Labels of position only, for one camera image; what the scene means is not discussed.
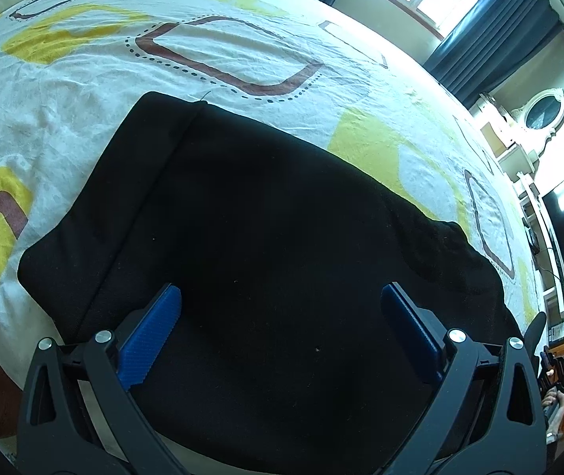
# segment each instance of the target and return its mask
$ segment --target dotted line pattern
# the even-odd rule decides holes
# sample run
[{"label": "dotted line pattern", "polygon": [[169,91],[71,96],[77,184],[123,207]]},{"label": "dotted line pattern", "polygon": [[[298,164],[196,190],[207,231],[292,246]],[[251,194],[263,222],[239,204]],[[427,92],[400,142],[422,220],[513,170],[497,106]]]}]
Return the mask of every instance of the dotted line pattern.
[{"label": "dotted line pattern", "polygon": [[[191,21],[197,21],[199,19],[203,19],[204,17],[208,17],[208,16],[202,15],[200,17],[195,17]],[[148,33],[151,29],[156,28],[156,27],[157,27],[157,25],[152,25],[150,28],[147,28],[142,33],[137,34],[137,37],[141,37],[143,34]],[[134,53],[134,56],[136,56],[137,58],[145,59],[150,63],[156,63],[158,65],[166,66],[166,68],[176,69],[177,71],[181,70],[181,72],[188,73],[188,74],[191,74],[194,77],[197,77],[201,82],[209,82],[211,85],[216,85],[218,87],[225,87],[225,88],[229,87],[226,84],[223,84],[221,82],[217,82],[215,80],[210,80],[209,76],[202,76],[201,74],[198,74],[196,71],[193,71],[192,69],[189,69],[186,66],[179,65],[178,63],[176,63],[174,61],[166,62],[165,59],[158,60],[155,57],[148,56],[146,54],[146,52],[137,49],[137,46],[134,43],[134,39],[132,39],[131,36],[128,36],[126,38],[125,45],[126,45],[126,49],[128,49],[128,51],[130,53]],[[258,101],[266,101],[267,103],[270,103],[270,104],[275,103],[275,102],[278,102],[278,103],[290,102],[290,101],[293,101],[293,100],[299,98],[306,91],[308,91],[314,83],[316,83],[320,78],[322,78],[322,76],[323,76],[323,74],[320,73],[317,76],[313,76],[312,79],[308,79],[307,83],[305,82],[305,84],[303,84],[303,87],[301,88],[301,90],[298,91],[298,93],[296,95],[292,96],[292,97],[283,98],[283,99],[278,99],[279,97],[277,97],[277,96],[276,97],[270,97],[270,98],[262,98],[262,97],[240,95],[240,97],[245,99],[245,100],[253,99],[253,100],[258,100]],[[233,87],[229,87],[229,90],[234,94],[238,94],[238,90],[234,89]]]}]

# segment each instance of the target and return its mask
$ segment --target black garment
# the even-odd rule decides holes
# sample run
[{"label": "black garment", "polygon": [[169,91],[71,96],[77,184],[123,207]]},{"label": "black garment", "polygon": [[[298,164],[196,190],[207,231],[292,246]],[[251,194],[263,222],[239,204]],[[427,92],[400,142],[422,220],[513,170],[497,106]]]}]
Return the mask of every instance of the black garment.
[{"label": "black garment", "polygon": [[381,316],[387,283],[476,341],[519,335],[455,223],[319,147],[157,93],[19,280],[67,342],[177,285],[182,317],[132,393],[163,435],[269,473],[372,473],[416,423],[430,389]]}]

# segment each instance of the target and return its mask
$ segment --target bed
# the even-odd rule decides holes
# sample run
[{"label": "bed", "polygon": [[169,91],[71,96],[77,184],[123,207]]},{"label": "bed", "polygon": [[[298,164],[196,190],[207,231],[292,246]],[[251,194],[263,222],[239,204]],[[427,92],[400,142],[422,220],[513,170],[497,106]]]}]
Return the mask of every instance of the bed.
[{"label": "bed", "polygon": [[468,111],[354,20],[316,0],[23,0],[0,13],[0,366],[18,386],[38,340],[60,340],[17,281],[21,255],[151,90],[357,166],[460,225],[522,332],[543,310],[519,203]]}]

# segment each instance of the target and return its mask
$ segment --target blue gripper pad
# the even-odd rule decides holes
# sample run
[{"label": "blue gripper pad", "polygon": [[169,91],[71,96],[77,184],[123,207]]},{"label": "blue gripper pad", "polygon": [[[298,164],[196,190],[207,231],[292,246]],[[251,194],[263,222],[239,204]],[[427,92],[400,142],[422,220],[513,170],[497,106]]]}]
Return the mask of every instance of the blue gripper pad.
[{"label": "blue gripper pad", "polygon": [[181,315],[181,292],[168,285],[119,349],[117,376],[123,388],[144,382]]},{"label": "blue gripper pad", "polygon": [[420,381],[425,384],[441,382],[445,355],[438,332],[431,327],[442,325],[426,323],[429,311],[419,309],[396,283],[383,288],[381,311]]}]

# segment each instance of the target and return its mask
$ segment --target window sill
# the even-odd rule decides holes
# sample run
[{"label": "window sill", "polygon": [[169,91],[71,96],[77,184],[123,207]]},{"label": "window sill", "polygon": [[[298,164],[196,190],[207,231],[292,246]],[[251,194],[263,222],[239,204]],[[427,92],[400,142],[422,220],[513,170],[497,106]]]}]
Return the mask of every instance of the window sill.
[{"label": "window sill", "polygon": [[388,0],[388,1],[391,2],[392,4],[394,4],[395,6],[397,6],[403,12],[406,12],[408,15],[413,17],[416,21],[418,21],[418,23],[420,23],[421,25],[423,25],[423,27],[425,27],[427,30],[429,30],[436,38],[438,38],[441,41],[444,39],[444,36],[442,36],[442,34],[439,33],[439,31],[436,30],[436,28],[434,28],[432,25],[430,25],[430,23],[428,23],[417,12],[415,12],[414,10],[410,9],[409,7],[403,5],[403,3],[399,2],[398,0]]}]

